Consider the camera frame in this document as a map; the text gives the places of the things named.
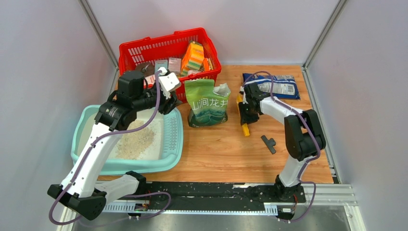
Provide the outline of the yellow plastic scoop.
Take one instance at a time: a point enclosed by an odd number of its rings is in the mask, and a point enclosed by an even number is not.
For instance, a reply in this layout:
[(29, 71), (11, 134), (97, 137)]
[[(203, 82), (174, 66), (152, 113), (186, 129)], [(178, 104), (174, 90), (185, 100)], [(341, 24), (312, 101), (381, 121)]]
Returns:
[[(236, 99), (236, 104), (237, 104), (238, 113), (239, 113), (240, 118), (241, 118), (241, 111), (240, 111), (240, 108), (239, 108), (239, 103), (242, 103), (242, 102), (243, 102), (243, 97), (242, 97), (242, 95), (240, 93), (238, 93), (237, 94), (237, 99)], [(250, 131), (249, 131), (248, 125), (246, 123), (244, 123), (244, 124), (241, 125), (241, 127), (242, 127), (242, 131), (243, 131), (244, 136), (249, 137), (250, 136)]]

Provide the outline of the black bag clip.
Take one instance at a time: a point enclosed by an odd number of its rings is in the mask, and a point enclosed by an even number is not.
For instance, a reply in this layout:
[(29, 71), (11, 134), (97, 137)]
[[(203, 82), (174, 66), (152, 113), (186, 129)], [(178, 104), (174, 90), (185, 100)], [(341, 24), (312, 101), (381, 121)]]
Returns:
[(266, 145), (266, 147), (269, 149), (271, 154), (275, 154), (276, 153), (276, 149), (275, 149), (276, 142), (275, 142), (275, 140), (273, 138), (268, 139), (265, 135), (262, 135), (261, 139), (264, 142), (264, 144)]

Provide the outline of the green litter bag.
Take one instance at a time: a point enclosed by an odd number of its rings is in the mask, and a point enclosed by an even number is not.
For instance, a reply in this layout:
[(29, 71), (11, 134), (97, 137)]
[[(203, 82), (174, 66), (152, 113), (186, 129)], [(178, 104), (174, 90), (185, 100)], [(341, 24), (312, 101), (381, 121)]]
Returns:
[(191, 110), (188, 124), (203, 128), (225, 123), (231, 90), (227, 83), (215, 86), (213, 79), (196, 79), (185, 82), (187, 103)]

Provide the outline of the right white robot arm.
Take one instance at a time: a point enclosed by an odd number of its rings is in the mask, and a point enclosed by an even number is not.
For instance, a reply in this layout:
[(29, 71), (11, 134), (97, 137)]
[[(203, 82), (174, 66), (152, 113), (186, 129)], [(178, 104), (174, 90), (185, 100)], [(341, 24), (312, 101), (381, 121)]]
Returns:
[(255, 83), (243, 87), (244, 99), (238, 104), (241, 124), (252, 124), (261, 115), (267, 115), (284, 126), (285, 145), (289, 157), (282, 172), (277, 176), (275, 197), (288, 201), (293, 188), (301, 184), (307, 165), (321, 155), (326, 139), (317, 112), (292, 107), (271, 93), (263, 92)]

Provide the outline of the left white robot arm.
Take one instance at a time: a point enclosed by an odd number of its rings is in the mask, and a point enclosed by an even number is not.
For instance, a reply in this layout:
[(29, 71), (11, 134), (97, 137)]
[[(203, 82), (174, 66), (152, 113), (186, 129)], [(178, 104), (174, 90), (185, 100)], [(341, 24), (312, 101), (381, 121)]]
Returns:
[(75, 211), (78, 219), (94, 220), (117, 199), (149, 199), (146, 178), (134, 171), (102, 184), (97, 179), (115, 145), (130, 133), (129, 125), (137, 113), (147, 109), (152, 109), (153, 115), (170, 113), (179, 102), (176, 89), (180, 85), (177, 75), (165, 68), (155, 72), (152, 86), (141, 71), (120, 76), (117, 89), (99, 107), (87, 144), (73, 168), (60, 184), (49, 187), (47, 193), (55, 203)]

